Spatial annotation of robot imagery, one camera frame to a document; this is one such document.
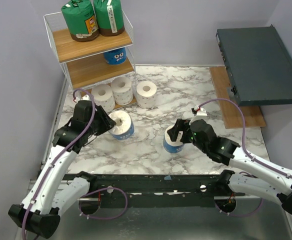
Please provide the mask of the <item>green roll orange label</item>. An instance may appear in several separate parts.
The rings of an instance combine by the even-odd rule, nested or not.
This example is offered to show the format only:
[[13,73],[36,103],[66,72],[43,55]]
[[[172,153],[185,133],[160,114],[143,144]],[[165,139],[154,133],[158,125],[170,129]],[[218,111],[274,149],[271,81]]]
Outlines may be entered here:
[[70,36],[77,42],[96,39],[100,32],[90,0],[70,0],[61,7]]

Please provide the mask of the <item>dark teal metal box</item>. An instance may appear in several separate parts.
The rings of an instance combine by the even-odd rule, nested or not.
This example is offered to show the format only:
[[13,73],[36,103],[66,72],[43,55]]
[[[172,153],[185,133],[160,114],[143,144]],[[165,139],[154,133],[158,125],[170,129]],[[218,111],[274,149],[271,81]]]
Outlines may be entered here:
[[274,26],[220,28],[215,37],[239,106],[292,105],[292,57]]

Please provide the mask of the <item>green roll white label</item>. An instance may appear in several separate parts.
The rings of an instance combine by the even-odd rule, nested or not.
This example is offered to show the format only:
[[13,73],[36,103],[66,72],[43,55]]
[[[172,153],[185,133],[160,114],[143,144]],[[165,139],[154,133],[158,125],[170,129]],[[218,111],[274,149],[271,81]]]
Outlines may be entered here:
[[120,0],[94,0],[94,12],[100,34],[117,36],[124,32],[124,19]]

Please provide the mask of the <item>black mounting rail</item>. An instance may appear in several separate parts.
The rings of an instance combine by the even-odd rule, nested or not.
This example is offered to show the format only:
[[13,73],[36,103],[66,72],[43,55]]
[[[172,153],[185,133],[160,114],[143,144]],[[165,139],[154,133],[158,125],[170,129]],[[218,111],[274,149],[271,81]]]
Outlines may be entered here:
[[100,208],[214,207],[215,199],[233,195],[226,180],[231,171],[204,175],[89,174],[77,177],[90,186],[79,207],[85,214]]

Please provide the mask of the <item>aluminium extrusion rail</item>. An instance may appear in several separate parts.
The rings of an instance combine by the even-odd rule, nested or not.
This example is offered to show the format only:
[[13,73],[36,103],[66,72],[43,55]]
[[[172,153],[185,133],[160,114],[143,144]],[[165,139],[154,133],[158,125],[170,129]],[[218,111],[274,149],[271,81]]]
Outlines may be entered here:
[[40,162],[38,171],[36,172],[35,176],[32,177],[30,179],[30,181],[29,181],[29,184],[28,184],[28,187],[27,187],[27,193],[31,189],[32,182],[36,182],[37,181],[38,176],[40,175],[40,173],[42,171],[42,168],[44,167],[44,164],[46,163],[46,161],[48,159],[48,156],[49,156],[49,153],[50,153],[50,149],[51,149],[51,145],[52,145],[52,141],[53,141],[53,138],[54,138],[54,134],[55,134],[55,131],[58,129],[58,125],[59,125],[59,122],[60,122],[60,119],[61,119],[61,115],[62,115],[62,112],[63,112],[63,107],[64,107],[65,99],[67,97],[69,85],[70,84],[68,83],[68,81],[65,78],[64,82],[62,84],[61,93],[59,95],[59,99],[58,99],[58,102],[57,102],[56,111],[55,111],[55,115],[54,115],[54,118],[53,118],[52,127],[51,127],[51,130],[50,130],[50,135],[49,135],[48,140],[47,140],[47,144],[46,144],[46,148],[45,148],[45,151],[44,151],[44,155],[43,155],[43,158],[42,158],[42,160]]

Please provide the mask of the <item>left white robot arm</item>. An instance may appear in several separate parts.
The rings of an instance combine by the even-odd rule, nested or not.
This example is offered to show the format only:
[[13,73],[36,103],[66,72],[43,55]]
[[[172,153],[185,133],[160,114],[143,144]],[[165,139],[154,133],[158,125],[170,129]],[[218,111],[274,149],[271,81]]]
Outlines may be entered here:
[[94,177],[80,172],[75,182],[60,194],[58,187],[66,171],[92,136],[100,136],[116,125],[102,106],[80,100],[73,116],[54,133],[49,156],[31,191],[20,204],[13,204],[8,215],[25,232],[50,238],[58,228],[61,216],[84,195],[93,197],[97,191]]

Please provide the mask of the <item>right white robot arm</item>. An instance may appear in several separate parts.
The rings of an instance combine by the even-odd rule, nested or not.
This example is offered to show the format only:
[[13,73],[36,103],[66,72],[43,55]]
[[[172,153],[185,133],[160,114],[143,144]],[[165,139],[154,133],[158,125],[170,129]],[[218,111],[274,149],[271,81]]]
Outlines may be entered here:
[[167,134],[172,142],[193,144],[211,160],[253,175],[224,171],[226,178],[216,183],[216,191],[227,196],[231,192],[258,196],[281,205],[292,215],[292,169],[269,162],[247,151],[243,145],[217,136],[213,127],[203,119],[177,119]]

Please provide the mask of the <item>white patterned roll blue dots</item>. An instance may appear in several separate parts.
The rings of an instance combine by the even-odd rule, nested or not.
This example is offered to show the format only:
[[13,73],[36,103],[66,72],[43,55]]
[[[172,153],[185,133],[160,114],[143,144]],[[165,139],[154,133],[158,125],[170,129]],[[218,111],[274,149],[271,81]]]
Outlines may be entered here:
[[98,106],[102,106],[107,113],[115,108],[116,103],[110,85],[99,84],[92,88],[91,94],[94,97],[94,102]]

